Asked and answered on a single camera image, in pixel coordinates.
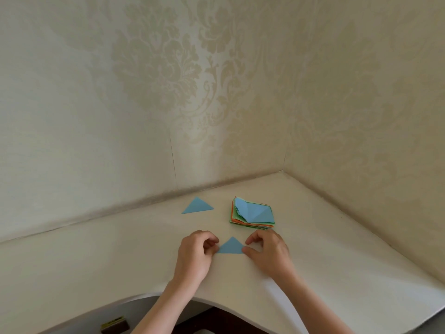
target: wallpaper seam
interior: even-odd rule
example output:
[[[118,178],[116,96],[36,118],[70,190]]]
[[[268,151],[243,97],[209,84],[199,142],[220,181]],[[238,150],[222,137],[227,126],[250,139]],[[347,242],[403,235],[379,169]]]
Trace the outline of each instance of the wallpaper seam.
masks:
[[[175,156],[173,155],[173,145],[171,144],[171,134],[168,134],[168,137],[170,139],[170,150],[171,150],[171,159],[173,161],[173,171],[175,172],[175,184],[176,184],[176,190],[178,190],[178,179],[176,178],[176,165],[175,165]]]
[[[306,71],[308,69],[308,63],[309,63],[309,59],[310,59],[309,58],[309,44],[312,42],[312,39],[313,39],[314,28],[316,26],[317,15],[318,15],[317,14],[317,4],[318,4],[318,0],[315,0],[314,1],[314,11],[312,12],[311,24],[309,26],[309,31],[308,31],[308,49],[306,50],[306,53],[304,54],[303,62],[301,64],[301,72],[298,75],[297,86],[296,86],[296,89],[295,89],[296,99],[298,98],[299,89],[301,87],[301,83],[303,82],[303,78],[304,78],[304,76],[306,74]],[[291,144],[292,124],[296,120],[296,111],[297,111],[297,106],[295,106],[294,109],[292,110],[293,119],[291,119],[290,122],[289,122],[289,125],[291,127],[287,129],[288,140],[287,140],[286,152],[284,153],[283,170],[284,170],[284,167],[285,167],[286,155],[287,155],[287,152],[289,151],[289,147],[290,147],[290,144]]]

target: blue paper triangle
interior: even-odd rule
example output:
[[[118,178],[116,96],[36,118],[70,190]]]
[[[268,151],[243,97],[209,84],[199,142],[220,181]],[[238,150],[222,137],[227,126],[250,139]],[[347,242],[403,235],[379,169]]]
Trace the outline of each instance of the blue paper triangle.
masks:
[[[195,199],[193,199],[193,201],[189,204],[189,206],[187,206],[187,208],[181,214],[207,211],[207,210],[213,210],[213,207],[211,207],[209,204],[199,199],[198,197],[195,197]]]
[[[233,253],[233,254],[242,254],[241,249],[244,246],[242,243],[240,243],[236,238],[231,237],[228,241],[226,241],[221,247],[219,248],[218,253]]]

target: right hand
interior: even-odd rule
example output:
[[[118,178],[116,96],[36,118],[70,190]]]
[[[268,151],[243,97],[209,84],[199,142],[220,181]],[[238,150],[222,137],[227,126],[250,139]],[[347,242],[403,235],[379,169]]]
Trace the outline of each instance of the right hand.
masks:
[[[289,248],[278,233],[270,229],[256,230],[246,239],[246,245],[257,242],[262,242],[262,252],[247,246],[242,251],[264,274],[275,281],[289,274],[295,275]]]

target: wall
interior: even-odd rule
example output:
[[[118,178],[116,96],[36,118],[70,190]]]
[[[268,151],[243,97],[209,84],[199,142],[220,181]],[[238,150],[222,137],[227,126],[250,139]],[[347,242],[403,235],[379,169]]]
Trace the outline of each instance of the wall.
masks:
[[[285,170],[445,281],[445,0],[318,0]]]
[[[312,7],[0,0],[0,241],[281,170]]]

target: white table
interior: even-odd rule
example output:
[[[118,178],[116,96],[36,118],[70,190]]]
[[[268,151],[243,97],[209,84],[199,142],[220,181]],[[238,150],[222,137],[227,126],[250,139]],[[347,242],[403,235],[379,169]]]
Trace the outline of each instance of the white table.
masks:
[[[182,215],[194,196],[214,210]],[[357,333],[403,333],[445,305],[445,287],[295,179],[277,173],[0,244],[0,328],[35,334],[89,311],[160,294],[182,237],[224,243],[240,196],[272,207],[299,273]],[[217,254],[196,300],[270,333],[306,333],[273,281],[240,254]]]

